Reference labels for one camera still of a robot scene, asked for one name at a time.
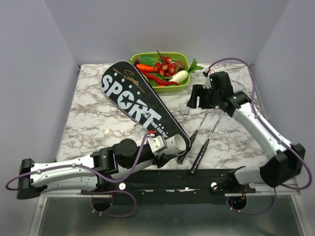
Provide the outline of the white shuttlecock tube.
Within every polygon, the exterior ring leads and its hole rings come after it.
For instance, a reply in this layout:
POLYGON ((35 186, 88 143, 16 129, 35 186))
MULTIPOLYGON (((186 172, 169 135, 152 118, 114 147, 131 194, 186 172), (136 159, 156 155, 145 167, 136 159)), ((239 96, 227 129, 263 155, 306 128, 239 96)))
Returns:
POLYGON ((179 134, 168 138, 165 142, 166 148, 161 151, 162 154, 175 155, 186 150, 186 142, 179 134))

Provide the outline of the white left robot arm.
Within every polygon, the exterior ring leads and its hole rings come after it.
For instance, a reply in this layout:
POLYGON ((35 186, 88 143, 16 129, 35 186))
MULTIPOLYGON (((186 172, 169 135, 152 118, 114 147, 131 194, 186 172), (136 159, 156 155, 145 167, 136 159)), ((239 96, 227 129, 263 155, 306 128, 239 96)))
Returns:
POLYGON ((19 170, 17 199, 70 189, 104 194, 109 184, 120 184, 151 165, 160 168, 185 148, 177 136, 169 139, 157 136, 144 138, 139 146, 132 139, 124 139, 112 147, 63 162, 36 163, 24 159, 19 170))

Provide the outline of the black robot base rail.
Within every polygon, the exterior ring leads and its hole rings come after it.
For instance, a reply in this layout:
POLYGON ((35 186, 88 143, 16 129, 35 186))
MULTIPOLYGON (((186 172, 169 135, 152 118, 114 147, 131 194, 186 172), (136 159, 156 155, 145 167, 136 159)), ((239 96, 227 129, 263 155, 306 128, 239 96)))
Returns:
POLYGON ((102 181, 96 190, 83 190, 83 195, 100 198, 105 191, 112 190, 113 205, 176 205, 176 204, 225 204, 225 195, 231 194, 244 200, 247 193, 255 193, 249 185, 231 182, 231 169, 197 170, 142 170, 125 181, 125 191, 118 192, 118 185, 102 181))

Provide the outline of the white shuttlecock with black band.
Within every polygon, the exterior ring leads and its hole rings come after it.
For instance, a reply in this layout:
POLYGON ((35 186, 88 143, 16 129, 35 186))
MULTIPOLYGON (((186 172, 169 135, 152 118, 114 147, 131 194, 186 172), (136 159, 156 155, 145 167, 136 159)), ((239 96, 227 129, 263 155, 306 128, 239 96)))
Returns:
POLYGON ((179 111, 183 119, 189 119, 196 117, 197 115, 201 114, 201 111, 198 109, 191 109, 186 106, 186 104, 179 105, 179 111))

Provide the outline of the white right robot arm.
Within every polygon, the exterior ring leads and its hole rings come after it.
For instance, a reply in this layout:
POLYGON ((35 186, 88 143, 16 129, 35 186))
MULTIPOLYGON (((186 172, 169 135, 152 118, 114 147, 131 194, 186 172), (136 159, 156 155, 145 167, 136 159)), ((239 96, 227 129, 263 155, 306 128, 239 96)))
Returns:
POLYGON ((189 108, 219 107, 239 122, 262 148, 268 161, 263 166, 239 167, 230 173, 227 189, 239 192, 249 183, 265 183, 275 188, 299 175, 305 148, 293 144, 271 126, 242 91, 234 92, 229 74, 221 71, 210 74, 207 85, 193 85, 189 108))

